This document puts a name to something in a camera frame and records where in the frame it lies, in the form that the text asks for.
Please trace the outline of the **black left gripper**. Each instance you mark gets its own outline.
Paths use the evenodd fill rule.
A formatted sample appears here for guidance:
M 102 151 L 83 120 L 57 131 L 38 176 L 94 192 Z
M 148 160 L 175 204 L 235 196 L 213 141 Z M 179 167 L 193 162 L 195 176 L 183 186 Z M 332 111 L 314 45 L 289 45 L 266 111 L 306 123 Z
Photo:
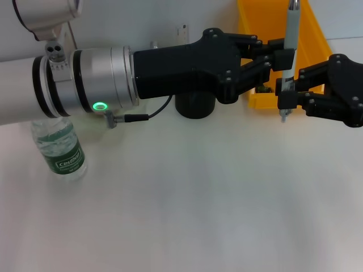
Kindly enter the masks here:
M 208 92 L 232 104 L 268 82 L 271 71 L 290 70 L 294 56 L 294 49 L 284 49 L 284 39 L 265 44 L 256 35 L 206 29 L 191 44 L 134 52 L 136 89 L 140 99 Z M 252 61 L 240 65 L 241 59 Z

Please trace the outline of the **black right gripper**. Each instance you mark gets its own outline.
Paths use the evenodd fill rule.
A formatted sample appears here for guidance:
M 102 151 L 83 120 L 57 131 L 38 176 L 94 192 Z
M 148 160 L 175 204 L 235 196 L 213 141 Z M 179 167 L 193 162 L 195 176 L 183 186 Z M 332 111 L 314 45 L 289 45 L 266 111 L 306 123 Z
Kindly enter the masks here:
M 362 64 L 346 55 L 334 54 L 328 62 L 300 69 L 297 91 L 321 85 L 325 85 L 324 95 L 282 91 L 278 95 L 278 109 L 301 106 L 306 116 L 340 121 L 350 128 L 362 127 Z

